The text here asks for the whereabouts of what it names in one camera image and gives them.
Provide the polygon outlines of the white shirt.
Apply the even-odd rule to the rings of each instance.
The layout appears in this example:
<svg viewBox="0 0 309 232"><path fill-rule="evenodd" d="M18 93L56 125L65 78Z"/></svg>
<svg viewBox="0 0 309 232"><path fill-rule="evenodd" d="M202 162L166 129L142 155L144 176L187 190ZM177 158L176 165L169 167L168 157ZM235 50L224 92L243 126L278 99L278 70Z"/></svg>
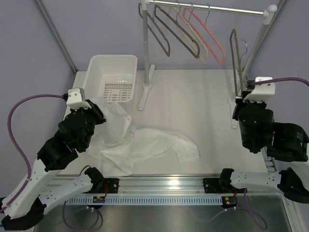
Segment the white shirt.
<svg viewBox="0 0 309 232"><path fill-rule="evenodd" d="M179 163L199 159L197 145L183 133L158 129L136 129L130 115L116 102L104 97L91 99L106 122L95 127L87 154L106 177L129 176L134 164L164 154L176 153Z"/></svg>

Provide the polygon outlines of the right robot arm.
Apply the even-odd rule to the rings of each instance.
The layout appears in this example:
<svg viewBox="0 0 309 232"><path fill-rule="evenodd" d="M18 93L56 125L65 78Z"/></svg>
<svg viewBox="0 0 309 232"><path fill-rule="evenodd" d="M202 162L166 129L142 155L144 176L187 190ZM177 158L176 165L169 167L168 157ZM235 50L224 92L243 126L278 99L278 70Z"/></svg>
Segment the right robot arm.
<svg viewBox="0 0 309 232"><path fill-rule="evenodd" d="M287 162L290 166L271 173L244 172L224 168L219 188L224 192L241 189L262 189L278 192L297 202L309 202L309 137L304 129L293 123L279 123L267 109L264 100L250 99L243 91L236 98L233 119L239 123L242 146L257 154L265 149L268 157Z"/></svg>

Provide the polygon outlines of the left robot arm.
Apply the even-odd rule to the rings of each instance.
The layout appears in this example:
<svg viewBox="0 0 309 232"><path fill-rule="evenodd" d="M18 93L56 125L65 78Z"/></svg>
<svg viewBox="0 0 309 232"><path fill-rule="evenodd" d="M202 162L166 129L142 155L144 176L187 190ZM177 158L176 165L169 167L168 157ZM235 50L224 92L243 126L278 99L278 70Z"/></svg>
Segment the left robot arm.
<svg viewBox="0 0 309 232"><path fill-rule="evenodd" d="M27 185L0 200L5 214L1 221L6 231L23 231L37 225L53 208L81 193L97 193L104 188L104 177L95 167L53 190L47 184L90 145L96 125L106 122L103 113L90 100L89 107L72 110L59 123L58 131L39 150Z"/></svg>

